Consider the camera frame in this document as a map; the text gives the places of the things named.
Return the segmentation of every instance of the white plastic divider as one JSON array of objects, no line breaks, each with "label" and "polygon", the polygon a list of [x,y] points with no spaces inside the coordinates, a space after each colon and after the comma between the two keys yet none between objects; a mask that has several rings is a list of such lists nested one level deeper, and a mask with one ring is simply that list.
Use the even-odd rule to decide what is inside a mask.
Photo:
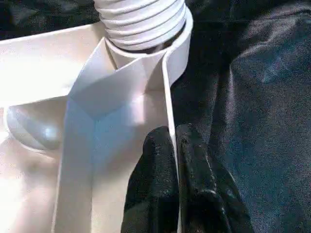
[{"label": "white plastic divider", "polygon": [[[100,41],[69,94],[52,232],[120,232],[128,179],[147,133],[167,125],[176,150],[170,86],[186,68],[192,26],[187,9],[183,32],[154,54]],[[107,50],[116,71],[104,66]]]}]

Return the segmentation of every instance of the shiny black fabric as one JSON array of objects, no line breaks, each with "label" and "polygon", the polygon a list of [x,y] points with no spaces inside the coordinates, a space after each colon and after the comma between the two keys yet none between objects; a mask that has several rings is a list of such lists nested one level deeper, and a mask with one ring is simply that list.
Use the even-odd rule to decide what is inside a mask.
[{"label": "shiny black fabric", "polygon": [[[176,125],[192,123],[233,175],[255,232],[311,232],[310,1],[186,2],[194,30],[172,87]],[[89,0],[1,1],[0,37],[97,20]]]}]

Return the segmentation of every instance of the ribbed flexible hose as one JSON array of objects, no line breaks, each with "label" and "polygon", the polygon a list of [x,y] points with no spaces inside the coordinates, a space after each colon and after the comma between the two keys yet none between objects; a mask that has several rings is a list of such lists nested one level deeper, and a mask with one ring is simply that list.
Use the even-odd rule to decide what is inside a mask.
[{"label": "ribbed flexible hose", "polygon": [[94,0],[108,38],[125,50],[145,50],[176,36],[186,21],[184,0]]}]

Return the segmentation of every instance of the white plastic surface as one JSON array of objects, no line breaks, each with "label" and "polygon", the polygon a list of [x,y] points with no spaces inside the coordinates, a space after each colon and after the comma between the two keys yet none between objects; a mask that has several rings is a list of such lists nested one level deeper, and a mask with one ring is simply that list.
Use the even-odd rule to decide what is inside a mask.
[{"label": "white plastic surface", "polygon": [[98,22],[0,41],[0,107],[66,96],[104,35]]},{"label": "white plastic surface", "polygon": [[[68,101],[55,233],[120,232],[128,179],[145,136],[167,125],[175,141],[170,85],[188,60],[188,10],[187,15],[183,33],[166,50],[130,56],[116,55],[121,50],[115,48],[111,51],[116,64],[132,61],[109,75],[97,62],[106,57],[103,39],[81,71]],[[170,63],[171,55],[185,56]],[[165,68],[166,64],[177,68]]]}]

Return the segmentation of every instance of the black cloth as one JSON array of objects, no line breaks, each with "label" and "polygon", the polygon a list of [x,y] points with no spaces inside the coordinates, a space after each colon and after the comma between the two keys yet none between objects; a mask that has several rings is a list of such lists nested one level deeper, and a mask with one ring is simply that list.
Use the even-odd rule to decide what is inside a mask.
[{"label": "black cloth", "polygon": [[[192,123],[232,174],[255,232],[311,232],[310,1],[186,2],[194,29],[172,87],[176,125]],[[1,39],[98,21],[92,4],[1,1]]]}]

